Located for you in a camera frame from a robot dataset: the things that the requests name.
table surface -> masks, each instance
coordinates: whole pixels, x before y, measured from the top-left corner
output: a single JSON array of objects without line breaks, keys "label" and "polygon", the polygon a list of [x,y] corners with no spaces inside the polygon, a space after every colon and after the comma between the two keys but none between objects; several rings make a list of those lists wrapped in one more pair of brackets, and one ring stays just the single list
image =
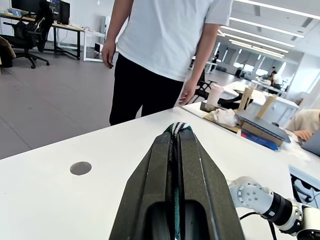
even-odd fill
[{"label": "table surface", "polygon": [[[236,93],[234,90],[244,91],[247,87],[248,87],[248,85],[246,85],[242,82],[234,81],[228,85],[225,85],[223,88],[224,88],[225,92],[227,92],[233,96],[238,96],[239,94]],[[262,106],[263,104],[265,104],[266,98],[270,95],[272,95],[272,94],[267,93],[265,91],[263,91],[263,92],[258,91],[255,89],[255,90],[253,90],[253,93],[252,93],[253,103]],[[299,108],[299,106],[295,102],[289,101],[288,99],[285,99],[285,98],[282,98],[279,96],[276,97],[275,101],[284,103],[284,104],[289,105],[289,106],[296,108],[296,109]]]},{"label": "table surface", "polygon": [[251,80],[251,82],[253,82],[253,83],[257,84],[257,85],[263,86],[263,87],[266,88],[266,89],[270,89],[270,90],[273,90],[273,91],[278,92],[278,93],[286,94],[285,91],[282,91],[282,90],[277,89],[277,88],[275,88],[275,87],[273,87],[273,86],[270,86],[270,85],[268,85],[268,84],[266,84],[266,83],[264,83],[264,82],[262,82],[262,81]]},{"label": "table surface", "polygon": [[[196,115],[199,118],[204,118],[208,113],[200,110],[201,102],[185,105],[182,108],[188,112]],[[289,165],[290,173],[299,179],[304,180],[306,183],[320,189],[320,157],[302,149],[298,143],[292,140],[291,144],[284,143],[281,151],[275,152],[271,149],[263,147],[255,142],[251,144],[256,145],[259,148],[265,148],[272,154],[275,154],[275,158],[285,162]]]},{"label": "table surface", "polygon": [[[70,138],[0,161],[0,238],[3,240],[105,240],[111,233],[126,182],[156,136],[183,121],[226,179],[251,176],[285,198],[293,198],[288,165],[267,148],[226,132],[175,107]],[[92,170],[72,175],[70,166]],[[237,208],[239,215],[251,212]],[[270,240],[260,216],[241,221],[247,240]],[[279,240],[295,238],[280,234]]]},{"label": "table surface", "polygon": [[[21,18],[21,16],[16,16],[16,15],[13,15],[13,14],[8,14],[8,13],[0,13],[0,18],[19,20]],[[31,17],[23,17],[23,20],[28,21],[28,22],[34,22],[35,21],[35,19],[31,18]],[[53,23],[52,26],[60,28],[60,29],[66,29],[66,30],[71,30],[71,31],[76,31],[76,32],[84,32],[84,30],[82,28],[69,26],[69,25],[65,25],[65,24]]]}]

laptop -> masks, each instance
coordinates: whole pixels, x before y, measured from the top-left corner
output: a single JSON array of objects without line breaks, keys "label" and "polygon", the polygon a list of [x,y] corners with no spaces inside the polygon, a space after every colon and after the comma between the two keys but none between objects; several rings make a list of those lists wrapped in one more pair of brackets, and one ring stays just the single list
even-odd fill
[{"label": "laptop", "polygon": [[301,144],[301,148],[320,157],[320,129],[316,131],[308,141],[302,141],[299,138],[299,142]]}]

black office chair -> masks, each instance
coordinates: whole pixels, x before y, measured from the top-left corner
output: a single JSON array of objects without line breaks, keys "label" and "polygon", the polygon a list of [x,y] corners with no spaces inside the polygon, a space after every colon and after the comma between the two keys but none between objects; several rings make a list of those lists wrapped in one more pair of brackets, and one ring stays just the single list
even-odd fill
[{"label": "black office chair", "polygon": [[4,22],[6,25],[12,26],[14,30],[14,36],[0,35],[6,39],[12,47],[15,49],[24,49],[22,53],[16,53],[16,58],[25,57],[31,62],[31,68],[35,69],[35,62],[37,59],[46,62],[49,66],[48,60],[29,53],[30,49],[37,47],[39,52],[43,52],[45,44],[48,39],[49,30],[54,23],[54,15],[50,10],[50,5],[47,1],[42,0],[39,3],[39,11],[36,14],[34,22],[25,24],[23,23],[23,17],[32,15],[31,13],[25,14],[20,18],[17,24]]}]

blue book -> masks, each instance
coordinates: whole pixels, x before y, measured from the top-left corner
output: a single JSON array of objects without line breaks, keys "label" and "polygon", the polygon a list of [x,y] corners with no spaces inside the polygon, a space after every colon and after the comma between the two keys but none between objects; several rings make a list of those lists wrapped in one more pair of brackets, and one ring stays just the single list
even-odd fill
[{"label": "blue book", "polygon": [[249,139],[257,144],[260,144],[264,147],[267,147],[267,148],[272,149],[274,151],[278,151],[278,146],[273,141],[269,141],[267,139],[264,139],[262,137],[254,135],[254,134],[252,134],[248,131],[245,131],[243,129],[241,130],[241,136],[246,139]]}]

wooden stick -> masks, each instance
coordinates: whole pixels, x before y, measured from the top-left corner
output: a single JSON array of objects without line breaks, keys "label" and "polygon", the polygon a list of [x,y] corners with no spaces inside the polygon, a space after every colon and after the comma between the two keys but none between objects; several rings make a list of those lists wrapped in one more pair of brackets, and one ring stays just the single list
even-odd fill
[{"label": "wooden stick", "polygon": [[253,87],[246,87],[245,88],[243,95],[242,95],[242,98],[241,98],[240,105],[239,105],[239,110],[244,110],[245,107],[248,105],[248,101],[250,101],[250,98],[251,98],[253,91],[254,91]]},{"label": "wooden stick", "polygon": [[263,106],[261,107],[260,111],[258,112],[258,114],[256,115],[257,118],[262,119],[262,117],[266,114],[266,112],[268,111],[268,109],[271,107],[271,105],[274,103],[274,101],[276,100],[277,95],[273,94],[272,96],[268,96],[267,100],[265,101],[265,103],[263,104]]}]

